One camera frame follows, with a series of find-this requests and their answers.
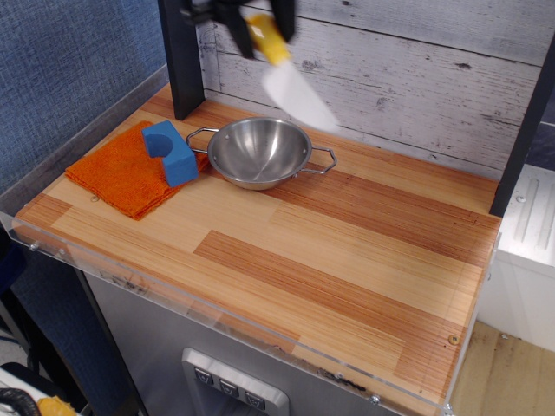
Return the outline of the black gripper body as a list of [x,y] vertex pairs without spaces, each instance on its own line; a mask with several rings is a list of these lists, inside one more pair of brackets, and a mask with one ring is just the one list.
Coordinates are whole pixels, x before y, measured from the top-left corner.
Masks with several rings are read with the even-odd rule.
[[249,1],[242,0],[184,1],[180,7],[180,14],[190,24],[208,20],[223,23],[228,16],[241,17],[239,9],[248,3]]

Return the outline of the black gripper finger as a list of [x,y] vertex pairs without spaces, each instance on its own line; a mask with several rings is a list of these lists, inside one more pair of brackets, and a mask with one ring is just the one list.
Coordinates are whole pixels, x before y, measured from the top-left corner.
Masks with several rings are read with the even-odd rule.
[[296,31],[296,1],[270,0],[271,9],[277,27],[286,42],[289,42]]
[[241,55],[246,59],[254,58],[253,44],[245,19],[238,10],[220,10],[219,21],[224,24]]

